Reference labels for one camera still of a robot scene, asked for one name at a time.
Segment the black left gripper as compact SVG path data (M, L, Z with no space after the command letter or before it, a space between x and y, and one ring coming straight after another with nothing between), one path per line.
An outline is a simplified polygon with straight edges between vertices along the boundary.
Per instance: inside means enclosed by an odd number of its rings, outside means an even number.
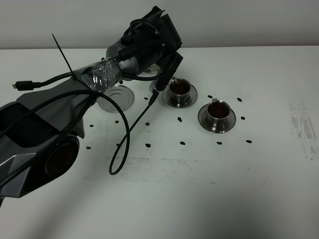
M160 66L160 60L171 54L174 62L178 49L179 46L174 46L167 40L150 40L119 50L117 62L123 78L141 81L139 74L152 64Z

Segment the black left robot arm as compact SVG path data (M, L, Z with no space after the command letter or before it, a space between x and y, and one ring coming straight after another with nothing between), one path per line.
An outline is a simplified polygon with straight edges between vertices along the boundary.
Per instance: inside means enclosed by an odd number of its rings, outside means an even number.
M152 105L182 61L181 38L157 6L133 20L106 58L45 82L20 81L23 94L0 109L0 196L20 198L67 172L84 137L83 116L121 80L151 83Z

